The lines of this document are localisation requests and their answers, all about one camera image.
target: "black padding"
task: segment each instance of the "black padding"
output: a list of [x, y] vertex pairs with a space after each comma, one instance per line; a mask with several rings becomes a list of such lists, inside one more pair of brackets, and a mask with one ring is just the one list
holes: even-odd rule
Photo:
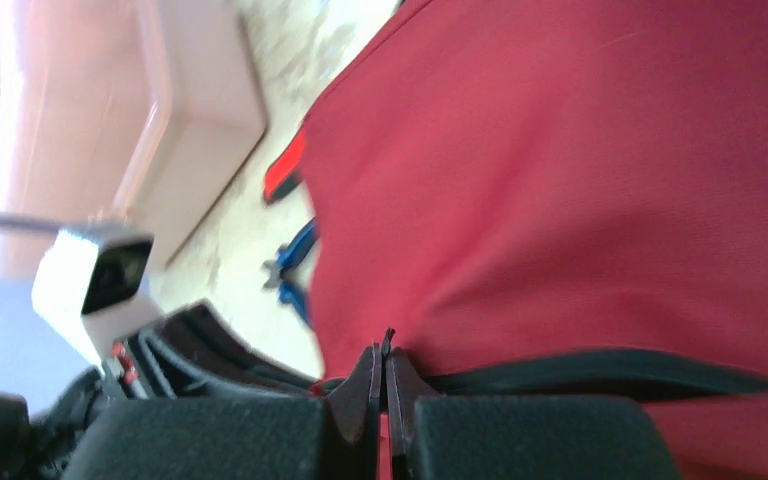
[[156, 399], [113, 405], [63, 480], [323, 478], [328, 416], [319, 399]]
[[678, 479], [640, 407], [608, 397], [438, 397], [416, 404], [414, 478]]

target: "red fabric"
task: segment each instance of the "red fabric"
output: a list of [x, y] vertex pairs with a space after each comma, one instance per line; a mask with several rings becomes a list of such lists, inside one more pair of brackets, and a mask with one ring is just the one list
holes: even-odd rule
[[[429, 374], [626, 346], [768, 375], [768, 0], [415, 0], [306, 128], [326, 375], [387, 327]], [[656, 418], [688, 472], [768, 475], [766, 402]]]

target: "pliers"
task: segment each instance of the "pliers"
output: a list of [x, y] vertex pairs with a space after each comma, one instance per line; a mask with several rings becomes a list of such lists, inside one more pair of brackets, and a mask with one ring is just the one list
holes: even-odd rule
[[289, 245], [278, 248], [278, 254], [274, 260], [263, 262], [263, 268], [269, 272], [269, 279], [263, 284], [263, 288], [278, 289], [278, 301], [284, 305], [291, 305], [308, 327], [312, 325], [307, 312], [307, 295], [291, 278], [291, 273], [304, 261], [315, 243], [316, 231], [314, 220], [311, 220], [293, 237]]

